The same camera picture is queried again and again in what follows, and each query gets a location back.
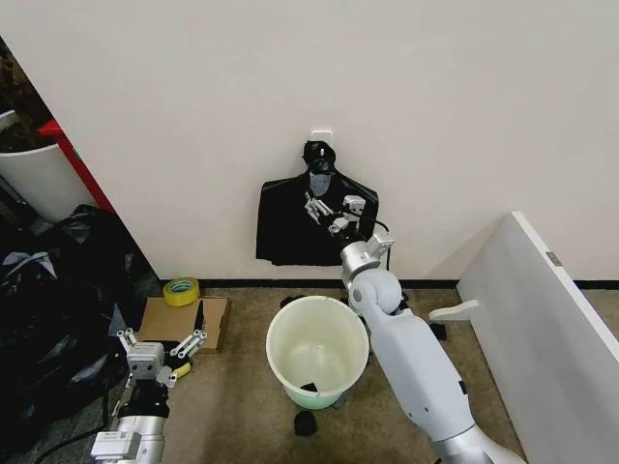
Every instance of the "black cable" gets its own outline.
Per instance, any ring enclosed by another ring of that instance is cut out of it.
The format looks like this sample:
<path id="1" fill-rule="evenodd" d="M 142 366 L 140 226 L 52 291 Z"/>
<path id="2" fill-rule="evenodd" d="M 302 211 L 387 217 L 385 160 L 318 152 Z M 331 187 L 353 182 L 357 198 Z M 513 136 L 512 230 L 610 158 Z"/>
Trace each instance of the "black cable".
<path id="1" fill-rule="evenodd" d="M 88 430 L 87 432 L 84 433 L 80 433 L 79 435 L 75 435 L 74 437 L 70 438 L 69 440 L 65 440 L 64 442 L 59 443 L 58 445 L 54 445 L 53 447 L 51 447 L 50 449 L 48 449 L 47 451 L 45 451 L 43 454 L 41 454 L 37 460 L 35 461 L 35 464 L 41 464 L 46 458 L 48 458 L 51 454 L 53 454 L 54 452 L 64 448 L 67 445 L 70 445 L 71 443 L 75 443 L 78 442 L 80 440 L 83 440 L 84 438 L 90 437 L 91 435 L 94 435 L 95 433 L 101 432 L 103 430 L 105 430 L 107 428 L 107 425 L 109 424 L 109 405 L 107 404 L 108 398 L 109 397 L 109 390 L 107 389 L 107 382 L 103 381 L 103 394 L 102 394 L 102 419 L 103 419 L 103 423 L 96 427 L 93 428 L 92 430 Z"/>
<path id="2" fill-rule="evenodd" d="M 380 225 L 383 229 L 385 229 L 385 231 L 387 233 L 389 233 L 389 227 L 387 227 L 387 225 L 384 222 L 381 222 L 378 219 L 374 219 L 373 217 L 369 217 L 369 216 L 364 216 L 364 215 L 359 215 L 357 213 L 353 213 L 352 211 L 350 211 L 349 209 L 346 210 L 346 212 L 349 215 L 352 215 L 354 217 L 357 217 L 359 219 L 364 219 L 364 220 L 368 220 L 370 222 L 373 222 L 374 224 L 378 224 Z M 389 249 L 387 250 L 387 271 L 389 271 L 389 267 L 391 264 L 391 247 L 389 247 Z"/>

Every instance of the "bucket rim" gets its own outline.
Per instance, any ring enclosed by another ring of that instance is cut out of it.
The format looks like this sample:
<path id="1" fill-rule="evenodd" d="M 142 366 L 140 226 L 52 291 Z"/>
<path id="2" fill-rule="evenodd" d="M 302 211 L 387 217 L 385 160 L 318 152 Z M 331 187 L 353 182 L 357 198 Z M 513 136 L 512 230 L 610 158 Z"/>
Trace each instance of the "bucket rim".
<path id="1" fill-rule="evenodd" d="M 308 296 L 308 297 L 298 298 L 298 299 L 290 302 L 289 304 L 284 306 L 282 309 L 280 309 L 278 311 L 278 313 L 275 315 L 275 317 L 271 321 L 271 325 L 269 326 L 269 330 L 267 331 L 267 340 L 266 340 L 267 360 L 269 361 L 269 365 L 271 366 L 271 370 L 273 371 L 275 376 L 278 378 L 278 380 L 281 382 L 281 384 L 284 385 L 290 391 L 293 391 L 295 393 L 301 394 L 303 396 L 309 396 L 309 397 L 313 397 L 313 398 L 323 397 L 323 396 L 334 396 L 336 394 L 342 394 L 343 392 L 346 392 L 348 389 L 350 389 L 353 385 L 355 385 L 355 383 L 361 378 L 361 374 L 363 374 L 364 370 L 366 369 L 366 365 L 367 365 L 366 362 L 363 362 L 362 365 L 355 371 L 355 375 L 353 377 L 353 380 L 351 380 L 350 382 L 347 382 L 346 384 L 344 384 L 340 388 L 329 390 L 329 391 L 307 391 L 307 390 L 302 390 L 299 387 L 297 387 L 297 386 L 293 385 L 292 383 L 290 383 L 288 380 L 286 380 L 280 374 L 280 370 L 275 367 L 275 362 L 273 361 L 273 358 L 271 356 L 271 334 L 272 334 L 273 327 L 277 324 L 278 320 L 281 318 L 281 316 L 287 310 L 289 310 L 291 307 L 294 307 L 295 305 L 298 305 L 300 302 L 307 301 L 307 300 L 322 300 L 322 301 L 333 302 L 333 303 L 335 303 L 334 310 L 337 310 L 337 311 L 349 311 L 349 313 L 352 316 L 354 316 L 355 320 L 356 320 L 356 322 L 354 323 L 354 326 L 356 327 L 355 330 L 357 330 L 360 334 L 363 333 L 363 344 L 364 344 L 363 350 L 364 350 L 364 352 L 366 354 L 366 358 L 368 357 L 368 355 L 369 355 L 368 332 L 366 331 L 366 327 L 364 326 L 363 322 L 361 322 L 361 320 L 359 319 L 357 314 L 355 314 L 355 311 L 353 311 L 352 308 L 350 308 L 350 306 L 348 306 L 347 304 L 344 304 L 340 300 L 336 300 L 335 298 L 325 297 L 325 296 L 321 296 L 321 295 L 312 295 L 312 296 Z"/>

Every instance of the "floor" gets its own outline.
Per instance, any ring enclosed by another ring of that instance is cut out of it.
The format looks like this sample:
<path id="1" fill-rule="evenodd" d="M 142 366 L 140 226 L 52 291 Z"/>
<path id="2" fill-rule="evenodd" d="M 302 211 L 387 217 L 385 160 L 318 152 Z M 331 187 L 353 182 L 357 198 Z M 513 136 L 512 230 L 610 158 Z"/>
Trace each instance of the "floor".
<path id="1" fill-rule="evenodd" d="M 408 290 L 416 313 L 456 305 L 455 290 Z M 619 291 L 583 292 L 615 335 L 619 334 Z M 264 341 L 269 323 L 290 295 L 344 296 L 333 289 L 209 289 L 228 296 L 232 312 L 223 350 L 196 357 L 193 371 L 170 393 L 163 463 L 424 463 L 436 459 L 428 438 L 401 412 L 380 366 L 371 362 L 342 409 L 315 412 L 318 432 L 298 437 L 290 401 L 267 363 Z M 507 412 L 468 324 L 448 323 L 443 346 L 466 382 L 473 415 L 496 442 L 522 454 Z M 73 420 L 53 424 L 37 449 L 7 462 L 34 456 L 100 421 L 95 402 Z M 45 463 L 87 463 L 92 440 L 50 456 Z"/>

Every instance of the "red frame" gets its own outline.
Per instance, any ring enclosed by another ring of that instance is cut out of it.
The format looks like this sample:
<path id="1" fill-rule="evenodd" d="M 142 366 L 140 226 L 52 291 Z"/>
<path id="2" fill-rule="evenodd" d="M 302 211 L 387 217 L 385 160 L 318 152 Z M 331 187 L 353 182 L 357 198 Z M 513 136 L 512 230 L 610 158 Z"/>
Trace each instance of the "red frame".
<path id="1" fill-rule="evenodd" d="M 39 128 L 39 133 L 44 136 L 52 137 L 55 142 L 58 144 L 62 152 L 65 154 L 67 161 L 74 167 L 75 172 L 81 179 L 81 182 L 84 183 L 84 186 L 90 191 L 90 194 L 93 195 L 93 198 L 99 205 L 102 210 L 110 211 L 111 213 L 116 213 L 114 211 L 114 207 L 109 202 L 99 184 L 90 173 L 84 161 L 77 155 L 74 150 L 74 146 L 69 141 L 69 138 L 65 135 L 62 128 L 58 125 L 55 119 L 49 120 L 45 123 L 41 128 Z"/>

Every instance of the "masking tape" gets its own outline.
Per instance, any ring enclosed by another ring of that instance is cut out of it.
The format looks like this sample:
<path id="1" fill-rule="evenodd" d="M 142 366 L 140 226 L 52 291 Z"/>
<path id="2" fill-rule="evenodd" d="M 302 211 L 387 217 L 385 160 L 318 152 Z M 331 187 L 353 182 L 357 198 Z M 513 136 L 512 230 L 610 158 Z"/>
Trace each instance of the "masking tape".
<path id="1" fill-rule="evenodd" d="M 200 296 L 197 280 L 190 277 L 176 278 L 163 288 L 163 298 L 170 306 L 190 305 Z"/>

